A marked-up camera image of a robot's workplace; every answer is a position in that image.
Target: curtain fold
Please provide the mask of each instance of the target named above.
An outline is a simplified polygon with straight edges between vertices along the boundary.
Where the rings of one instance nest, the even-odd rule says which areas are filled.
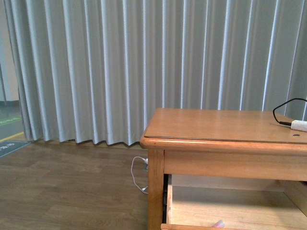
[[[139,141],[157,107],[307,97],[304,0],[5,0],[28,139]],[[279,113],[307,119],[294,103]]]

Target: table top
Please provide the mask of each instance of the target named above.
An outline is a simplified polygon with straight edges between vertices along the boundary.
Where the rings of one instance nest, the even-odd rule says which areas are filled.
[[[293,119],[277,115],[281,121]],[[159,108],[143,138],[307,145],[307,133],[278,124],[272,112]]]

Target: table leg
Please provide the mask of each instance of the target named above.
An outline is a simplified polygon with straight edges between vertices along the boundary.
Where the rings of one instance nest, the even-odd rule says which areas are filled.
[[[160,230],[163,212],[164,150],[148,149],[148,230]]]

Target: yellow floor line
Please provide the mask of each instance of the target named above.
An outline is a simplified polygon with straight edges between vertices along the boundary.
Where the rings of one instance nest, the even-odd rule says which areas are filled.
[[[9,137],[7,137],[7,138],[3,138],[3,139],[0,140],[0,142],[3,142],[3,141],[5,141],[5,140],[11,139],[11,138],[14,138],[14,137],[19,136],[19,135],[21,135],[21,134],[24,134],[24,132],[17,133],[17,134],[14,134],[14,135],[11,135],[11,136],[9,136]]]

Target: open drawer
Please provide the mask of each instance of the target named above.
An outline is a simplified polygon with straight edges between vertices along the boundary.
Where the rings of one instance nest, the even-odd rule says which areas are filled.
[[[307,185],[278,184],[279,191],[182,187],[173,186],[170,175],[166,224],[161,229],[217,230],[210,226],[222,219],[224,229],[306,230]]]

